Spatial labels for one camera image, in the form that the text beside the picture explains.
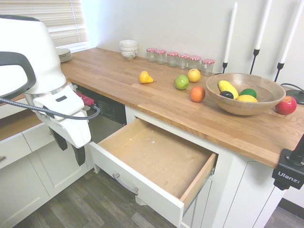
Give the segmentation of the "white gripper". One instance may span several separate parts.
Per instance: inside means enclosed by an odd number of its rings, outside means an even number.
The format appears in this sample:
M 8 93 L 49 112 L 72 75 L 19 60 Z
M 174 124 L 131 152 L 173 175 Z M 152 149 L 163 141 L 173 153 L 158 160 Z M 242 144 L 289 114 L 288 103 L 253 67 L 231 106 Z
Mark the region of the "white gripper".
M 53 95 L 36 97 L 33 99 L 33 104 L 72 117 L 85 116 L 81 111 L 84 108 L 84 102 L 70 86 L 66 86 Z M 87 120 L 74 120 L 59 116 L 52 118 L 42 111 L 36 112 L 36 114 L 50 127 L 50 132 L 61 150 L 64 151 L 68 148 L 66 140 L 72 144 L 77 164 L 83 165 L 86 161 L 84 145 L 91 140 Z

